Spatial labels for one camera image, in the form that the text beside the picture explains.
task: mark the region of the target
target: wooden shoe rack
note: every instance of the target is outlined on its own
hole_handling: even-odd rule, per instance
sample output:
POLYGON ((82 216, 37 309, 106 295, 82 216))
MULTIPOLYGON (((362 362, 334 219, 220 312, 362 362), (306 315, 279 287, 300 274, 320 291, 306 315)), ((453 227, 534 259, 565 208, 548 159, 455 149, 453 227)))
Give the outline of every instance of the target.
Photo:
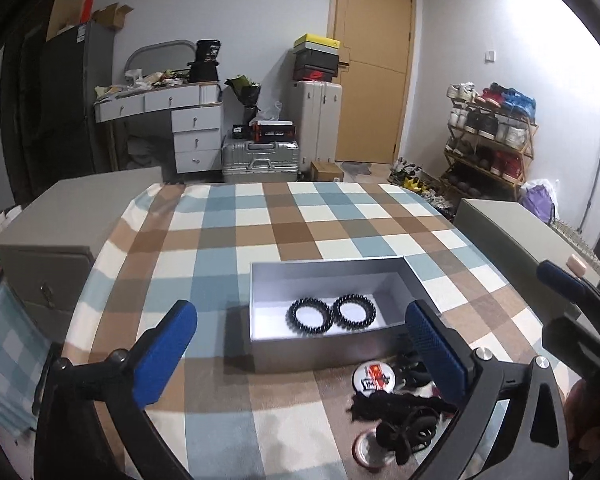
POLYGON ((464 164, 464 165, 468 166, 469 168, 474 169, 478 173, 484 174, 484 175, 488 176, 489 178, 493 179, 494 181, 511 189, 513 199, 517 201, 520 197, 520 186, 522 186, 526 182, 526 172, 528 170, 529 164, 534 159, 534 137, 536 136, 536 133, 538 132, 538 125, 530 122, 528 118, 521 118, 520 116, 507 114, 504 110, 501 110, 501 109, 491 108, 491 107, 479 105, 476 103, 467 103, 463 100, 453 99, 453 98, 451 99, 451 101, 453 102, 454 105, 461 104, 461 105, 464 105, 469 110, 473 109, 473 110, 482 110, 482 111, 486 111, 486 112, 491 112, 491 113, 495 114, 497 117, 507 118, 508 120, 517 121, 518 123, 524 123, 524 124, 526 124, 528 136, 526 136, 525 145, 521 149, 517 150, 515 148, 512 148, 508 144, 504 144, 503 142, 498 142, 497 140, 487 139, 486 137, 479 135, 478 132, 471 134, 468 131, 463 130, 462 128, 458 128, 456 126, 450 126, 449 124, 447 124, 447 127, 449 128, 449 132, 451 133, 451 136, 453 138, 455 138, 457 140, 475 138, 475 142, 472 142, 472 146, 474 147, 474 150, 478 146, 483 145, 483 146, 487 146, 487 147, 491 148, 494 152, 507 152, 507 153, 517 154, 518 157, 522 161, 522 164, 521 164, 522 171, 520 172, 520 177, 515 182, 510 182, 509 180, 506 180, 506 179, 502 178, 501 176, 497 176, 496 174, 491 173, 490 170, 485 170, 483 168, 480 168, 479 166, 476 166, 475 164, 472 164, 470 161, 466 160, 466 158, 464 158, 464 156, 459 156, 453 152, 448 152, 447 150, 444 150, 446 161, 449 164, 449 170, 445 171, 445 174, 443 174, 440 177, 440 180, 442 181, 442 183, 445 186, 449 187, 450 189, 452 189, 459 195, 461 195, 465 198, 472 198, 471 196, 469 196, 467 193, 465 193, 461 189, 458 189, 456 186, 453 186, 446 179, 446 176, 450 172, 452 166, 456 162, 459 162, 460 164, 464 164))

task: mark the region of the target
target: black hair scrunchie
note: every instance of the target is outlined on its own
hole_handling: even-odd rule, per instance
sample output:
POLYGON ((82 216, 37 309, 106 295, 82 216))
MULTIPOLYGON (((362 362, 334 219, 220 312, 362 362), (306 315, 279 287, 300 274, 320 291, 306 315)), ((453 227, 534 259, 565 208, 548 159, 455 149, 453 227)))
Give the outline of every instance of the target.
POLYGON ((361 294, 345 294, 344 296, 339 297, 331 306, 331 316, 336 325, 345 328, 346 330, 360 330, 361 328, 368 327, 374 322, 374 319, 376 318, 376 308, 371 301, 361 294), (362 321, 352 321, 344 317, 340 308, 345 303, 355 303, 364 308, 366 313, 365 319, 362 321))
POLYGON ((302 300, 295 301, 286 311, 286 318, 289 324, 298 332, 308 335, 324 334, 333 325, 329 305, 315 298, 302 298, 302 300), (320 326, 308 326, 298 319, 298 310, 304 306, 312 307, 322 314, 322 324, 320 326))

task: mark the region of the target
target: wooden door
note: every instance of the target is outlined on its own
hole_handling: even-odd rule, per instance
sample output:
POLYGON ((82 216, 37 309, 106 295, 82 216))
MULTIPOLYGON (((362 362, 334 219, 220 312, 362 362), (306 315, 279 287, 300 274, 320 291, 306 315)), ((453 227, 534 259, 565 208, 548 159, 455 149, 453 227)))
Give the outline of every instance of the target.
POLYGON ((337 160, 390 164, 410 72, 413 0, 336 0, 342 111, 337 160))

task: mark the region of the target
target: purple bag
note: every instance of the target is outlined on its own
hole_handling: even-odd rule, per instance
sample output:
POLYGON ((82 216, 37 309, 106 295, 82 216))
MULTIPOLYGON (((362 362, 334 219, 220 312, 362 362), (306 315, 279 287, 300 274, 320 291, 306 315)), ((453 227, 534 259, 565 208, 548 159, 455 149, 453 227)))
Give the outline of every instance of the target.
POLYGON ((554 202, 544 186, 535 186, 529 189, 526 195, 520 199, 520 203, 545 224, 551 220, 554 202))

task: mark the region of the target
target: checkered tablecloth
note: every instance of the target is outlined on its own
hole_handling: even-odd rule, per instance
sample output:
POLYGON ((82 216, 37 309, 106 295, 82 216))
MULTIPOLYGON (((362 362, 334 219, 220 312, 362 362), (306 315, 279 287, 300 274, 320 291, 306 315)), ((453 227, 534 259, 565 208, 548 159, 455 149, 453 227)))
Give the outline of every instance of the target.
POLYGON ((13 436, 36 428, 31 412, 50 342, 6 281, 0 284, 0 425, 13 436))
MULTIPOLYGON (((566 392, 575 376, 539 343, 541 325, 504 277, 419 196, 389 184, 154 185, 97 257, 64 347, 74 364, 129 348, 176 300, 198 330, 147 413, 194 478, 369 478, 351 446, 353 367, 253 374, 250 263, 403 255, 444 321, 471 346, 528 363, 547 355, 566 392)), ((486 436, 504 414, 498 406, 486 436)), ((100 410, 109 434, 110 419, 100 410)), ((112 448, 133 465, 114 435, 112 448)), ((407 478, 423 459, 376 478, 407 478)))

